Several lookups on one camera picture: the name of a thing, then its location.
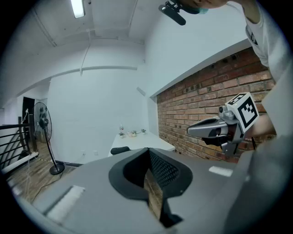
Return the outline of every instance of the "standing fan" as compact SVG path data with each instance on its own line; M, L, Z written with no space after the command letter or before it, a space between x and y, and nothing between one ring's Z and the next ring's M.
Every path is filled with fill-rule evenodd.
M33 107L34 113L34 124L35 124L35 137L37 141L41 143L46 143L54 166L50 168L50 173L52 175L57 175L64 171L63 164L57 164L55 158L52 155L52 152L49 147L49 141L52 135L52 124L49 111L45 104L38 102Z

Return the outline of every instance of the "ceiling light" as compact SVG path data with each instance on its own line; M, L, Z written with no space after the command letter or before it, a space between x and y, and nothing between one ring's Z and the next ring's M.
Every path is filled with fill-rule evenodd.
M75 18L80 18L85 15L83 0L71 0L71 5Z

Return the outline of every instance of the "white shirt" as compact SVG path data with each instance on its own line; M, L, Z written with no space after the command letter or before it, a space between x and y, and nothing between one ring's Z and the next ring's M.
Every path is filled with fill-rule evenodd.
M246 19L246 34L261 63L270 68L275 87L262 101L277 136L293 133L293 58L281 29L258 4L260 22Z

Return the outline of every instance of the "brick wall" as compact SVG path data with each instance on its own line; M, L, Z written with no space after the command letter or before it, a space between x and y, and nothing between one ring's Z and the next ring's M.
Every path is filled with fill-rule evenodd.
M267 67L260 63L252 48L220 60L157 96L159 136L176 147L176 152L208 160L237 162L240 154L253 149L250 139L239 145L237 157L226 157L221 148L206 145L187 134L187 127L216 116L220 105L241 92L251 92L260 114L261 100L274 86ZM271 135L255 138L263 142Z

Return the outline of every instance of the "fan base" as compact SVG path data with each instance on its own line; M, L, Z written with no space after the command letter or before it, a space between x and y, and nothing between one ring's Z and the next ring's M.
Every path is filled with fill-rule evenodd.
M57 168L55 166L52 166L50 168L50 174L51 175L58 175L60 174L61 172L63 172L65 169L64 165L63 164L57 164Z

